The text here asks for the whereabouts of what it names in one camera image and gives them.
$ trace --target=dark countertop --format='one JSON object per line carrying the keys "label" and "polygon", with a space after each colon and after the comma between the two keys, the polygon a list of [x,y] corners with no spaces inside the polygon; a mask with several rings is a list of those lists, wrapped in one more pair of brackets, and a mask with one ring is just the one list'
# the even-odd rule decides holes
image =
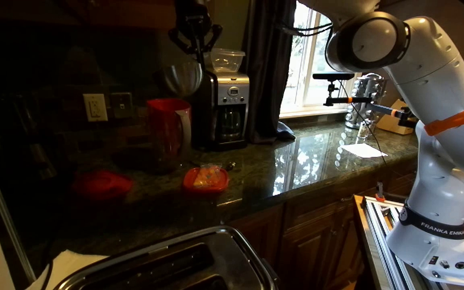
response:
{"label": "dark countertop", "polygon": [[125,173],[135,182],[122,203],[63,205],[48,227],[27,240],[37,271],[63,250],[113,255],[148,245],[200,227],[280,205],[288,200],[319,195],[330,185],[356,182],[364,176],[398,171],[415,163],[415,137],[375,131],[367,144],[385,152],[385,158],[357,158],[341,145],[356,142],[356,131],[338,124],[295,129],[296,140],[275,145],[248,145],[229,152],[196,152],[192,163],[230,165],[230,184],[217,198],[188,197],[180,192],[182,176]]}

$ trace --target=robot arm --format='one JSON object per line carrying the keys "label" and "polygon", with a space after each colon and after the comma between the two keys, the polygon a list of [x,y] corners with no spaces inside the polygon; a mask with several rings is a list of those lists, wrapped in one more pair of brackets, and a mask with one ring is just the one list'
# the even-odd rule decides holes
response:
{"label": "robot arm", "polygon": [[340,71],[383,68],[420,121],[417,177],[388,247],[430,281],[464,285],[464,60],[430,18],[375,11],[377,0],[299,0],[333,31]]}

